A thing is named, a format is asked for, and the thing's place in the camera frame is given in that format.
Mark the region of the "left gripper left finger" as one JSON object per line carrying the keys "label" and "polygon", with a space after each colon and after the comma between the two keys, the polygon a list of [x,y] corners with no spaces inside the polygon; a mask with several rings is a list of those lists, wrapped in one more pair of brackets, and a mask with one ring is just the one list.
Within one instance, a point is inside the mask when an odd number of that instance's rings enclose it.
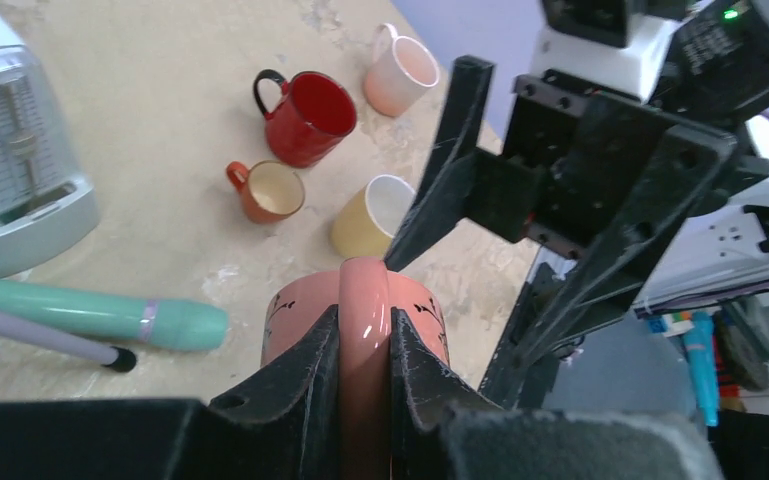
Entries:
{"label": "left gripper left finger", "polygon": [[209,408],[228,419],[236,479],[339,476],[338,306],[322,312],[301,340]]}

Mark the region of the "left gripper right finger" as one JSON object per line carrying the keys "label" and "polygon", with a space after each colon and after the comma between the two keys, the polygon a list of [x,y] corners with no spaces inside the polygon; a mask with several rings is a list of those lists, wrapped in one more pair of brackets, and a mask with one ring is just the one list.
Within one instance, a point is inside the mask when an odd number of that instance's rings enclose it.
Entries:
{"label": "left gripper right finger", "polygon": [[502,408],[470,387],[420,338],[408,312],[391,309],[391,475],[472,479],[469,423]]}

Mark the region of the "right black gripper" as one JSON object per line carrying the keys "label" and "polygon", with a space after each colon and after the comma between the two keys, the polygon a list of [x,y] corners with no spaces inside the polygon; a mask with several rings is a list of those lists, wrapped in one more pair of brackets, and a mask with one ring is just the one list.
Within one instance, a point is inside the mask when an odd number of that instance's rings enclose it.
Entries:
{"label": "right black gripper", "polygon": [[469,193],[474,223],[575,260],[561,280],[548,263],[533,268],[480,384],[489,400],[519,408],[535,364],[625,316],[737,139],[621,95],[587,93],[572,77],[520,75],[503,150],[483,156],[475,177],[493,71],[472,55],[454,61],[419,188],[384,262],[401,271],[431,249],[465,217]]}

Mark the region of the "salmon mug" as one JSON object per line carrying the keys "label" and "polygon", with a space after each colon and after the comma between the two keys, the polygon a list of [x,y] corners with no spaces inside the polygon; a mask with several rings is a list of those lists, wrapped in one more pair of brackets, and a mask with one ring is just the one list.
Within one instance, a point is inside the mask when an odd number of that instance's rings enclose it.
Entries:
{"label": "salmon mug", "polygon": [[391,310],[405,311],[423,343],[449,361],[442,308],[423,284],[374,257],[297,279],[279,290],[266,312],[262,365],[295,345],[331,305],[338,307],[337,407],[340,476],[391,476]]}

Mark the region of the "yellow mug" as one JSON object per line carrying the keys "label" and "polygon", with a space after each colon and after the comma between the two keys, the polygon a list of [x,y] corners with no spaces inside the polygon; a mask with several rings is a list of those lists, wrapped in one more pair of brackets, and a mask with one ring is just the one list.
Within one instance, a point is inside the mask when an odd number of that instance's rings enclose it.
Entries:
{"label": "yellow mug", "polygon": [[361,188],[336,216],[330,242],[342,257],[382,259],[415,197],[401,177],[382,174]]}

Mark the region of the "light pink mug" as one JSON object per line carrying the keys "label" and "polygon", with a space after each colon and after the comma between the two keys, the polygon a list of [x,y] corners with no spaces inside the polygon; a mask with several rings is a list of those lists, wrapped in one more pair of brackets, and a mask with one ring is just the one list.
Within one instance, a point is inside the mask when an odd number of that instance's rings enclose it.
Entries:
{"label": "light pink mug", "polygon": [[363,80],[367,103],[382,115],[399,117],[441,79],[430,51],[390,23],[377,26],[371,63]]}

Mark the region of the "red mug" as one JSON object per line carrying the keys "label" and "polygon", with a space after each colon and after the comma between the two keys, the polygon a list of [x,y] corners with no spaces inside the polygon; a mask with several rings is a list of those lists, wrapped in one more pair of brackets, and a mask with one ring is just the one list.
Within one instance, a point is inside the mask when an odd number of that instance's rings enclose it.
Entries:
{"label": "red mug", "polygon": [[[273,109],[266,107],[259,90],[264,80],[280,88]],[[286,79],[273,69],[264,69],[255,77],[252,93],[265,120],[268,147],[293,168],[316,165],[357,125],[357,110],[347,90],[321,72],[302,71]]]}

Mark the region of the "small orange mug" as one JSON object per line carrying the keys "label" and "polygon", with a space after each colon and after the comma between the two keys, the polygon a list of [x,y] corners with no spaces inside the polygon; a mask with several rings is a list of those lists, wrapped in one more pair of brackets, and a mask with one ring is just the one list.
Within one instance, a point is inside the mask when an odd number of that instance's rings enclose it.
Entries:
{"label": "small orange mug", "polygon": [[280,222],[298,212],[306,200],[302,179],[280,162],[263,161],[247,167],[234,161],[226,166],[225,173],[244,214],[253,223]]}

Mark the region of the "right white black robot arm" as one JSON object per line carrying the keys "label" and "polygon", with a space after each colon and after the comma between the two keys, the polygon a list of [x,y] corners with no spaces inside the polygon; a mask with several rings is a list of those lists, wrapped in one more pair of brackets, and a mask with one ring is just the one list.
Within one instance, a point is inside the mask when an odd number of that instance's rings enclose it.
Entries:
{"label": "right white black robot arm", "polygon": [[500,153],[478,146],[494,66],[463,55],[401,270],[467,219],[538,243],[480,385],[521,404],[541,359],[629,314],[769,292],[769,1],[545,1]]}

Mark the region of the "blue marker pen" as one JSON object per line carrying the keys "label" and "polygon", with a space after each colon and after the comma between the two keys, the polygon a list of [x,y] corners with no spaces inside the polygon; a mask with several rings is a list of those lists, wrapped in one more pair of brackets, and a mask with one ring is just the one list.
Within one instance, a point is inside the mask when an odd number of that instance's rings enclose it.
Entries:
{"label": "blue marker pen", "polygon": [[699,411],[707,427],[719,424],[719,386],[711,316],[701,310],[690,316],[692,327],[681,336]]}

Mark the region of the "silver tripod stand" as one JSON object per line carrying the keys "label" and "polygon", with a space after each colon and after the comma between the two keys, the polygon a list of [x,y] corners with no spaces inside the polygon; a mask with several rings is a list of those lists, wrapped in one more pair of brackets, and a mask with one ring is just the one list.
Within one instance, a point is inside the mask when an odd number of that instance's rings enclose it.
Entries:
{"label": "silver tripod stand", "polygon": [[0,337],[72,355],[118,373],[132,371],[137,356],[129,349],[88,340],[0,311]]}

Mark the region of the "white metronome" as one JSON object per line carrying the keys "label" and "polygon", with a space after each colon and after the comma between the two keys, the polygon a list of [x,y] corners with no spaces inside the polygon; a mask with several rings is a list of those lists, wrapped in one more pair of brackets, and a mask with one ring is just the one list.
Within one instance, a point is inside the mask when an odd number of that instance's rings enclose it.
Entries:
{"label": "white metronome", "polygon": [[43,65],[0,16],[0,277],[54,258],[99,221]]}

